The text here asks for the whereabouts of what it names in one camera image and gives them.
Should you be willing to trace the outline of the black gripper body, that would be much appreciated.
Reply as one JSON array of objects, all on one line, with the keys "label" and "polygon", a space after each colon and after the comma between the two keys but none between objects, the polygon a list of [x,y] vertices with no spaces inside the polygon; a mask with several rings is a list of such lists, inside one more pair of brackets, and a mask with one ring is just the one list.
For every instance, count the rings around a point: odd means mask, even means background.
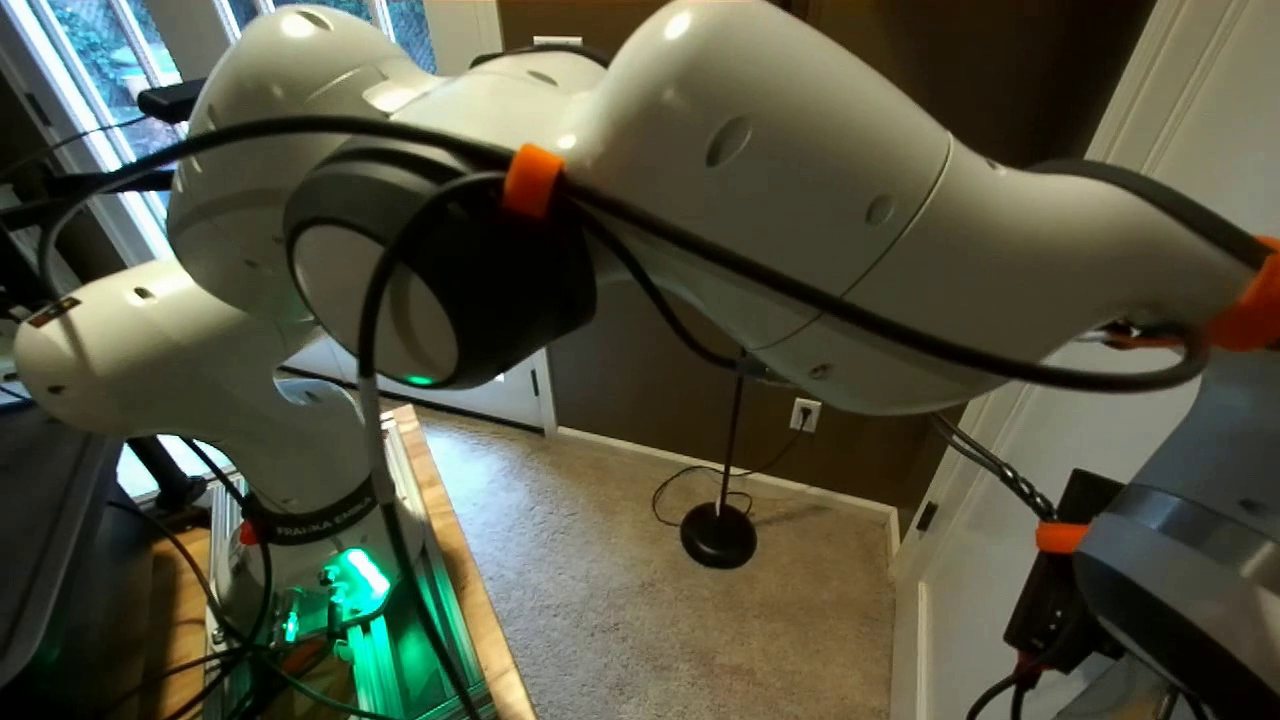
[{"label": "black gripper body", "polygon": [[1093,615],[1215,720],[1280,720],[1280,354],[1215,354],[1074,550]]}]

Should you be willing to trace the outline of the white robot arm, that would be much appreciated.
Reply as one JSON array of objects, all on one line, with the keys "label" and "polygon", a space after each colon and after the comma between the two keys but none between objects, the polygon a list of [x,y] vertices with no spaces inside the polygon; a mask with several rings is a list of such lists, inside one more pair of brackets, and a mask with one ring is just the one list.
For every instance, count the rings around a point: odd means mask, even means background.
[{"label": "white robot arm", "polygon": [[297,549],[391,505],[366,393],[270,384],[310,334],[365,380],[472,386],[626,268],[823,402],[914,416],[1106,333],[1199,400],[1079,533],[1079,593],[1220,720],[1277,702],[1277,253],[1159,181],[989,158],[770,0],[669,0],[612,61],[461,74],[276,9],[156,158],[168,255],[32,312],[16,370],[70,427],[215,445]]}]

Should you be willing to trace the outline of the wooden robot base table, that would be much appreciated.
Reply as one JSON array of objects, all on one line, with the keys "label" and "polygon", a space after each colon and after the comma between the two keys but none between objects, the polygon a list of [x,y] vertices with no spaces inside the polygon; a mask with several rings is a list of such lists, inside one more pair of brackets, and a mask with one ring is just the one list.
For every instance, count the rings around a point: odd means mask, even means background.
[{"label": "wooden robot base table", "polygon": [[536,720],[418,416],[379,416],[391,511],[288,542],[212,465],[212,527],[156,524],[176,637],[164,720]]}]

